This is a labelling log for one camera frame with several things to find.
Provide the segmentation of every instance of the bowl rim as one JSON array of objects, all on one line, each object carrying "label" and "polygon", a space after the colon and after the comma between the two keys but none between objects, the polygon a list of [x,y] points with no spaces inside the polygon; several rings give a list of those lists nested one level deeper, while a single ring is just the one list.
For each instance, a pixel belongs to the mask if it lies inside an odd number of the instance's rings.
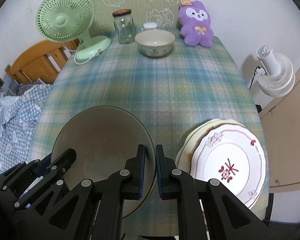
[{"label": "bowl rim", "polygon": [[145,198],[140,202],[140,204],[139,204],[133,211],[131,211],[131,212],[130,212],[129,214],[127,214],[126,216],[122,217],[122,218],[126,218],[126,217],[132,215],[134,212],[136,212],[136,211],[143,205],[143,203],[147,200],[147,198],[149,197],[149,195],[150,195],[150,194],[152,193],[152,191],[154,190],[155,184],[156,184],[156,182],[157,182],[157,162],[156,162],[157,153],[156,153],[156,151],[155,151],[154,143],[153,143],[153,140],[152,140],[152,138],[151,138],[151,136],[150,136],[150,134],[149,134],[149,131],[147,130],[147,128],[145,127],[145,125],[139,120],[139,118],[137,118],[134,114],[130,113],[129,111],[127,111],[127,110],[125,110],[125,109],[123,109],[123,108],[117,107],[117,106],[102,105],[102,106],[92,106],[92,107],[89,107],[89,108],[87,108],[87,109],[85,109],[85,110],[83,110],[83,111],[77,113],[77,114],[76,114],[75,116],[73,116],[68,122],[66,122],[66,124],[62,127],[62,129],[61,129],[60,132],[58,133],[58,136],[56,137],[56,140],[54,141],[54,144],[53,144],[53,147],[52,147],[52,151],[51,151],[51,157],[52,157],[52,152],[53,152],[53,149],[54,149],[55,144],[56,144],[56,142],[57,142],[57,139],[58,139],[58,137],[60,136],[62,130],[66,127],[66,125],[67,125],[72,119],[74,119],[77,115],[79,115],[79,114],[81,114],[81,113],[83,113],[83,112],[85,112],[85,111],[88,111],[88,110],[90,110],[90,109],[93,109],[93,108],[100,108],[100,107],[112,107],[112,108],[117,108],[117,109],[122,110],[122,111],[124,111],[124,112],[126,112],[126,113],[128,113],[128,114],[131,114],[131,115],[132,115],[132,116],[133,116],[133,117],[134,117],[134,118],[142,125],[142,127],[145,129],[146,133],[148,134],[148,136],[149,136],[149,138],[150,138],[150,141],[151,141],[152,150],[153,150],[153,153],[154,153],[154,176],[153,176],[153,178],[152,178],[152,184],[151,184],[151,186],[150,186],[150,188],[149,188],[149,192],[147,192]]},{"label": "bowl rim", "polygon": [[[173,41],[171,41],[171,42],[169,42],[169,43],[167,43],[167,44],[163,44],[163,45],[146,45],[146,44],[142,44],[142,43],[140,43],[140,42],[137,41],[136,38],[137,38],[138,36],[141,36],[143,33],[145,33],[145,32],[154,32],[154,31],[156,31],[156,32],[166,32],[166,33],[170,33],[171,35],[173,35]],[[138,33],[138,34],[134,37],[134,40],[135,40],[135,42],[136,42],[138,45],[140,45],[140,46],[147,46],[147,47],[151,47],[151,48],[159,48],[159,47],[164,47],[164,46],[167,46],[167,45],[170,45],[170,44],[174,43],[174,41],[176,40],[176,36],[175,36],[172,32],[169,32],[169,31],[166,31],[166,30],[154,29],[154,30],[145,30],[145,31],[143,31],[143,32],[141,32],[141,33]]]}]

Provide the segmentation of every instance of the table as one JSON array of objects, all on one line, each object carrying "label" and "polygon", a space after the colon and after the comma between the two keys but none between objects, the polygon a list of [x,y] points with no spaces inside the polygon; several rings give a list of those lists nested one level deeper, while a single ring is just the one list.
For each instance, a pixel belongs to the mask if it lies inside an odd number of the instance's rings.
[{"label": "table", "polygon": [[[62,127],[77,113],[93,106],[117,106],[138,117],[154,144],[162,144],[172,159],[186,136],[213,118],[234,119],[265,140],[260,119],[240,70],[221,41],[212,48],[188,47],[177,29],[172,51],[161,58],[145,57],[135,42],[112,44],[98,58],[76,65],[71,57],[53,84],[36,125],[29,160],[42,159],[53,148]],[[268,204],[266,182],[252,211]],[[122,233],[144,236],[178,234],[175,200],[159,199],[157,188],[143,205],[122,222]]]}]

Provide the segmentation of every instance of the silver bolt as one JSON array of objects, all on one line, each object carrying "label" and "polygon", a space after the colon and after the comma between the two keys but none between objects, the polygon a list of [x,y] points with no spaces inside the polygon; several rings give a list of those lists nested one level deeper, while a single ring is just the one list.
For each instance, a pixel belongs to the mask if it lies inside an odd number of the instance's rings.
[{"label": "silver bolt", "polygon": [[172,170],[172,174],[173,174],[173,175],[178,176],[178,175],[181,175],[181,173],[182,173],[182,171],[179,170],[179,169],[174,169],[174,170]]},{"label": "silver bolt", "polygon": [[89,179],[84,179],[82,182],[81,182],[81,186],[82,187],[89,187],[91,185],[91,180]]},{"label": "silver bolt", "polygon": [[211,180],[210,180],[210,184],[211,184],[212,186],[219,186],[220,181],[217,180],[217,179],[211,179]]},{"label": "silver bolt", "polygon": [[121,176],[128,176],[129,174],[130,174],[130,171],[128,171],[128,170],[121,170],[120,171]]}]

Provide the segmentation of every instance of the fan center cap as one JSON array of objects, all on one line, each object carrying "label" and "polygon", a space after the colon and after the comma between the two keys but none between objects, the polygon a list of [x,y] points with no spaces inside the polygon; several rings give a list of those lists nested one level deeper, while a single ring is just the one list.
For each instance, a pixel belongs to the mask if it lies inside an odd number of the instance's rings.
[{"label": "fan center cap", "polygon": [[56,23],[58,25],[63,25],[66,22],[66,18],[63,15],[59,15],[56,18]]}]

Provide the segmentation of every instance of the glass jar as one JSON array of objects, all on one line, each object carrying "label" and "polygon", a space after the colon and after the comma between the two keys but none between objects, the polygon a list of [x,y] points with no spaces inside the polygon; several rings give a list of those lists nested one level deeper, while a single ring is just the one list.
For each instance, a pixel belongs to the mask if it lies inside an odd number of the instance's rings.
[{"label": "glass jar", "polygon": [[127,44],[134,41],[136,35],[131,9],[122,9],[112,13],[114,17],[114,28],[120,44]]}]

